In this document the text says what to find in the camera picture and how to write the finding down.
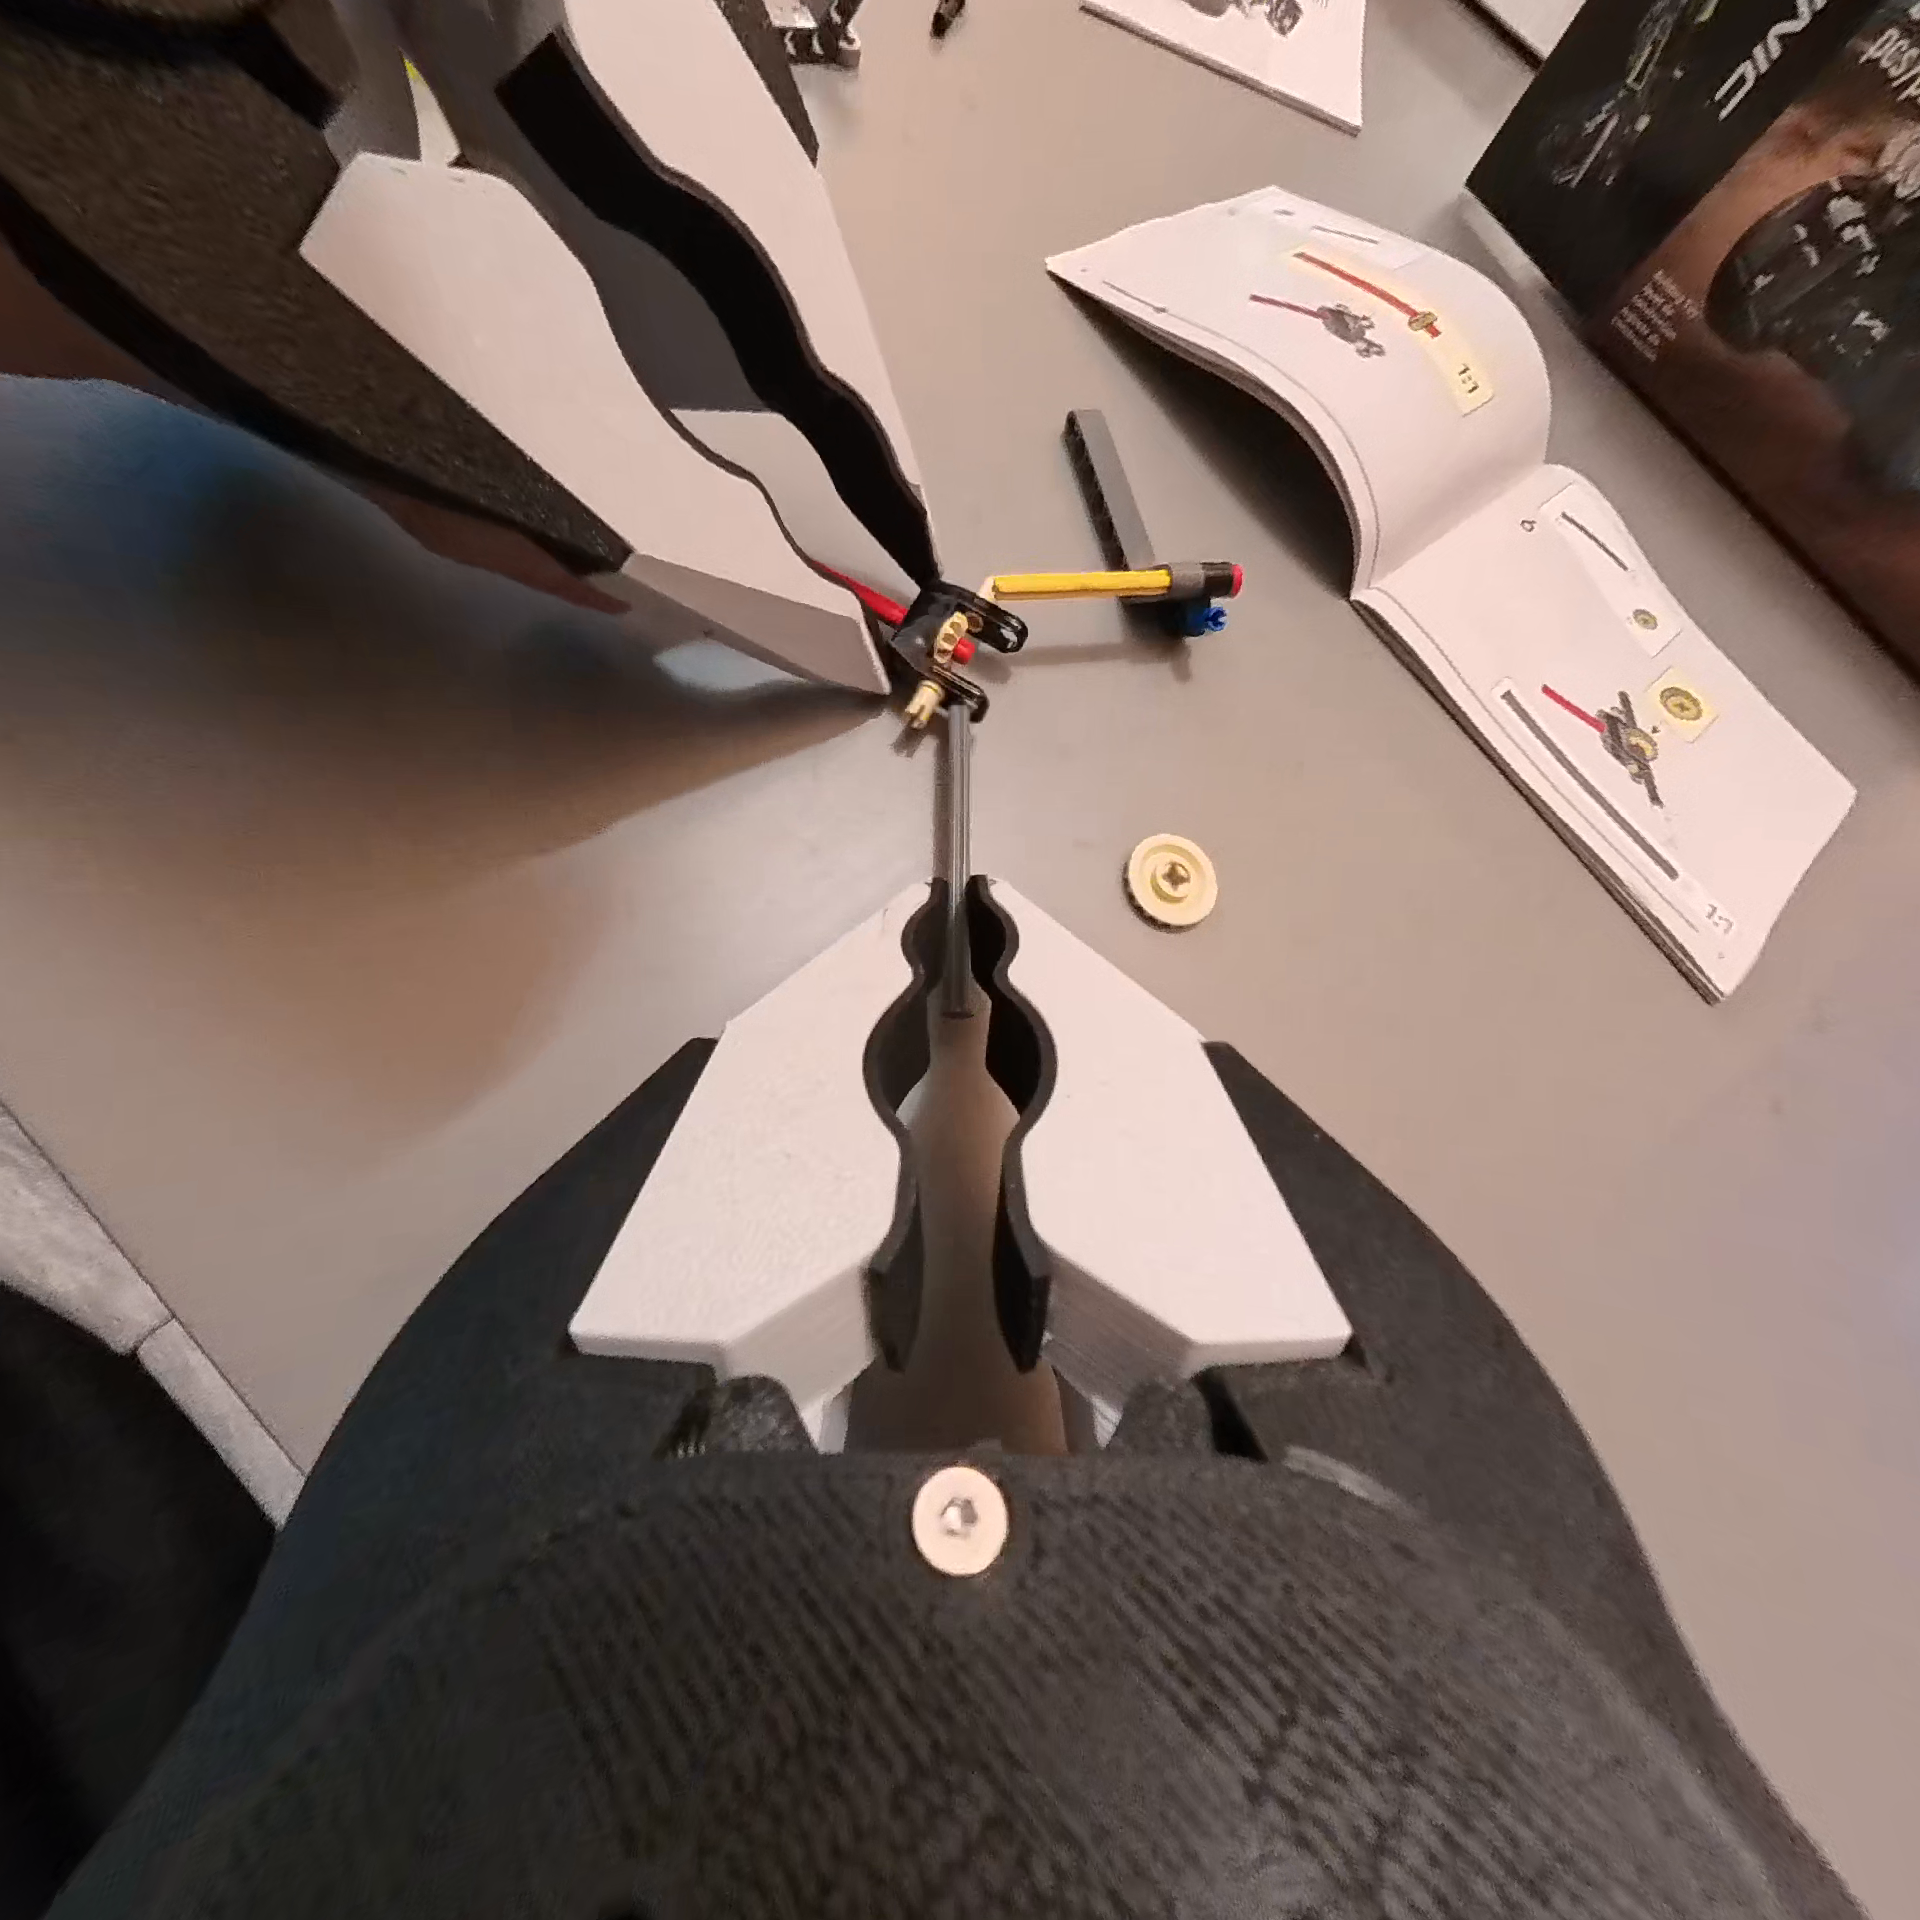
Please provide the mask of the long dark grey lego axle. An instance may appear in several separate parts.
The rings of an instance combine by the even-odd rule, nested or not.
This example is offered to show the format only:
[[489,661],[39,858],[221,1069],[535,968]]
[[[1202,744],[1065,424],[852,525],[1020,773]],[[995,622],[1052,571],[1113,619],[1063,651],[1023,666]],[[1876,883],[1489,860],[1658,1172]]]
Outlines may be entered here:
[[941,1014],[970,1020],[974,996],[970,956],[972,708],[959,700],[949,700],[941,725],[938,845],[938,872],[945,886]]

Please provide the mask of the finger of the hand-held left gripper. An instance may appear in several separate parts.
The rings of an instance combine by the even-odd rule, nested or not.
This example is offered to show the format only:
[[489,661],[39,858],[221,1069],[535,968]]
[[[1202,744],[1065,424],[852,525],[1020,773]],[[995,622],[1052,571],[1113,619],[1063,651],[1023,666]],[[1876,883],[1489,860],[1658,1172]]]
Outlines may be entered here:
[[756,5],[502,5],[499,110],[635,372],[775,486],[775,451],[911,586],[940,571],[866,296]]
[[353,158],[301,258],[565,494],[625,558],[593,586],[666,639],[715,639],[827,687],[890,685],[850,530],[811,482],[786,500],[692,439],[631,371],[587,270],[509,183]]

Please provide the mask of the open instruction booklet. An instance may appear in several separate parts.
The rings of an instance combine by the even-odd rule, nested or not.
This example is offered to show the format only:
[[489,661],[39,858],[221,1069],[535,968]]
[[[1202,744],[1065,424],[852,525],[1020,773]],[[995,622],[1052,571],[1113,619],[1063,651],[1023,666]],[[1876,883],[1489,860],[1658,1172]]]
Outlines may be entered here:
[[1294,427],[1350,523],[1350,606],[1562,840],[1726,1000],[1857,789],[1550,462],[1515,301],[1279,184],[1125,226],[1047,274]]

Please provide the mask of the dark lego set box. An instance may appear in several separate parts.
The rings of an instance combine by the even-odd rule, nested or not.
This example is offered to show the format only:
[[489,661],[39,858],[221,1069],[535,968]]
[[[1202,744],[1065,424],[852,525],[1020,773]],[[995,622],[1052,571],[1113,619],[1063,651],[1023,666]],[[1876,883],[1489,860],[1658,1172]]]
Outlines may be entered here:
[[1918,667],[1918,5],[1585,5],[1467,191]]

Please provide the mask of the black lego frame with gears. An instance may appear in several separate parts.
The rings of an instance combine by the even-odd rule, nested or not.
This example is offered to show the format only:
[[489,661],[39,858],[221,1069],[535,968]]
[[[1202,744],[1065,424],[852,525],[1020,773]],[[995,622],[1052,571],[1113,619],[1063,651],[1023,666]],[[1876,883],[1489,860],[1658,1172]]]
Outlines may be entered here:
[[940,717],[988,717],[991,696],[966,667],[981,650],[1018,656],[1026,646],[1029,629],[1014,610],[947,581],[927,583],[902,606],[836,566],[822,566],[822,575],[850,589],[877,629],[886,675],[906,685],[901,717],[910,733],[926,733]]

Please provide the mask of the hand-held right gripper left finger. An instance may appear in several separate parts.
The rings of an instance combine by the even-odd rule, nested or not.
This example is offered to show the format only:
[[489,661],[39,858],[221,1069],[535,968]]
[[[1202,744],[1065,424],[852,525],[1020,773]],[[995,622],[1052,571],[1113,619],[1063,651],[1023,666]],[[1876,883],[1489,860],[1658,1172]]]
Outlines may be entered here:
[[950,890],[906,886],[727,1022],[571,1315],[579,1352],[778,1382],[821,1450],[910,1355],[922,1198],[901,1107],[927,1071]]

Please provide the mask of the tan lego gear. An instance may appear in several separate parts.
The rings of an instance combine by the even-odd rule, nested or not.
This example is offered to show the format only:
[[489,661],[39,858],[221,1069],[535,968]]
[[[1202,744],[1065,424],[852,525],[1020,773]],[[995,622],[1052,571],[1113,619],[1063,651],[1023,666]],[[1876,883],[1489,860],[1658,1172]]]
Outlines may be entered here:
[[1123,892],[1134,912],[1150,925],[1190,931],[1217,912],[1217,867],[1194,839],[1177,831],[1151,831],[1127,854]]

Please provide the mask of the closed instruction booklet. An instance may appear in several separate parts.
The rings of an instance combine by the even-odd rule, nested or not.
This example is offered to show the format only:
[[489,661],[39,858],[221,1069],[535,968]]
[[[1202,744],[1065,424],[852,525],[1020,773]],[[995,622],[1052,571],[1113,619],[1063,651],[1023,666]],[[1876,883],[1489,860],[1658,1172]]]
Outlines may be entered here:
[[1364,3],[1082,3],[1079,8],[1325,125],[1359,133]]

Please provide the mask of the grey beam with yellow axle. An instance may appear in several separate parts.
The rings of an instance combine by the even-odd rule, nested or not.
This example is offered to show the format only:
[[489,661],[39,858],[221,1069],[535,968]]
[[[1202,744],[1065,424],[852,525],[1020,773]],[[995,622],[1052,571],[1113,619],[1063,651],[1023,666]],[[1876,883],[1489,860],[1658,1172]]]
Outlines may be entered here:
[[1087,507],[1105,571],[1165,571],[1123,466],[1118,442],[1095,408],[1069,408],[1063,422],[1063,447],[1074,484]]

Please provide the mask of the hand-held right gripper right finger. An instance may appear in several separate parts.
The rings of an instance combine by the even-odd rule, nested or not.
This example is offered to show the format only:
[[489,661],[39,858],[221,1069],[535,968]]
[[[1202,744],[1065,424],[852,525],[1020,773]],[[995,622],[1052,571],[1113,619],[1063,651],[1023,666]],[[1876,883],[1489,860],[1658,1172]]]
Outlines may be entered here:
[[1213,1048],[1002,880],[972,877],[988,1071],[1014,1111],[991,1287],[1023,1371],[1049,1365],[1086,1440],[1143,1387],[1354,1344]]

